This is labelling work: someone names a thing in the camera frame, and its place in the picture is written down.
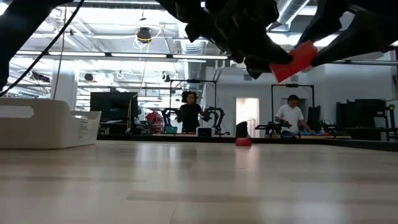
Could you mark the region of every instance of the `pillar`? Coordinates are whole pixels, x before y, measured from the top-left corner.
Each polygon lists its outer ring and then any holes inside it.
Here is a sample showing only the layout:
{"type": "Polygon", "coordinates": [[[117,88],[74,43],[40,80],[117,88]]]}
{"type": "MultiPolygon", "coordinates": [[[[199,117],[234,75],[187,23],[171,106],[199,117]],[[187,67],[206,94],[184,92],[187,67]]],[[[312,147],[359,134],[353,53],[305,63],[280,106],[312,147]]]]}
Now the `pillar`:
{"type": "Polygon", "coordinates": [[[51,81],[51,99],[61,100],[69,105],[70,110],[76,108],[77,88],[79,81],[79,69],[76,62],[62,61],[58,75],[59,61],[54,61],[51,81]]]}

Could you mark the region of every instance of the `person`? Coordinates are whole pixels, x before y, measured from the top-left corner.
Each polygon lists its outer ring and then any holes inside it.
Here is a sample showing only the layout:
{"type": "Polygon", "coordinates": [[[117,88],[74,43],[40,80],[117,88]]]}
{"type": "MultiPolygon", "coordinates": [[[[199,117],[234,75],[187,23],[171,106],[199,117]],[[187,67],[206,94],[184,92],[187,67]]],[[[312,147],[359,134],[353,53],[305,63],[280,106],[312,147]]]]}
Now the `person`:
{"type": "Polygon", "coordinates": [[[195,133],[199,127],[199,114],[203,114],[200,105],[197,104],[198,95],[192,91],[182,93],[182,102],[185,103],[180,107],[180,119],[182,120],[183,133],[195,133]]]}
{"type": "Polygon", "coordinates": [[[301,109],[297,106],[300,98],[296,95],[290,95],[287,99],[287,105],[279,108],[275,115],[275,121],[288,124],[290,127],[282,127],[282,135],[291,135],[299,133],[299,126],[304,126],[310,133],[313,131],[305,122],[301,109]]]}

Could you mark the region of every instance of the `white t-shirt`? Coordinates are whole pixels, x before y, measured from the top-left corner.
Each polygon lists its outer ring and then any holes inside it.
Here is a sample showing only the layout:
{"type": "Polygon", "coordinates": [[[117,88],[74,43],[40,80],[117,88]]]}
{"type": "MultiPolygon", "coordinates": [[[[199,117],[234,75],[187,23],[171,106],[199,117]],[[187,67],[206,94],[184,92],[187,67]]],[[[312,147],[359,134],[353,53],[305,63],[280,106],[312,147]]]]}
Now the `white t-shirt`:
{"type": "Polygon", "coordinates": [[[300,120],[304,119],[303,113],[299,107],[296,106],[291,108],[289,105],[281,106],[275,116],[288,121],[292,125],[290,128],[282,127],[282,131],[290,131],[295,134],[299,133],[298,123],[300,120]]]}

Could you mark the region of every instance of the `dark hair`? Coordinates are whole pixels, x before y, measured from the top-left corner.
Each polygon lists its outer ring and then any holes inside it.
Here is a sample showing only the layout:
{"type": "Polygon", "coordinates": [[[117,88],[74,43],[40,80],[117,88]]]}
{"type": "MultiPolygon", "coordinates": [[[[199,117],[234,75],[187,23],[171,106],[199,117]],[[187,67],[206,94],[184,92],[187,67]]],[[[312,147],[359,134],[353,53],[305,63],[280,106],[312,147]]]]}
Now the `dark hair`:
{"type": "Polygon", "coordinates": [[[195,98],[195,102],[194,103],[197,103],[198,95],[197,95],[197,93],[192,92],[192,91],[183,91],[182,92],[182,100],[181,100],[181,102],[182,103],[188,103],[187,102],[187,98],[191,94],[193,94],[193,97],[195,98]]]}
{"type": "Polygon", "coordinates": [[[296,95],[290,95],[290,96],[287,98],[287,102],[290,102],[290,101],[292,101],[292,100],[300,101],[300,98],[299,98],[298,96],[296,96],[296,95]]]}

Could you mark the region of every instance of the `white storage crate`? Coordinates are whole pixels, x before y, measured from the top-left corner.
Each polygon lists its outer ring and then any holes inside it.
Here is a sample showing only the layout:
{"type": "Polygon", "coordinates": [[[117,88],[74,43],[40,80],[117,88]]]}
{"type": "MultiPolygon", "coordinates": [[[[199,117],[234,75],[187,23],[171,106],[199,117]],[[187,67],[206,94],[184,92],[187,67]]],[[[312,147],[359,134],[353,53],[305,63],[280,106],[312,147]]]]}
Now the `white storage crate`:
{"type": "Polygon", "coordinates": [[[101,112],[70,111],[57,100],[0,99],[0,149],[95,144],[101,112]]]}

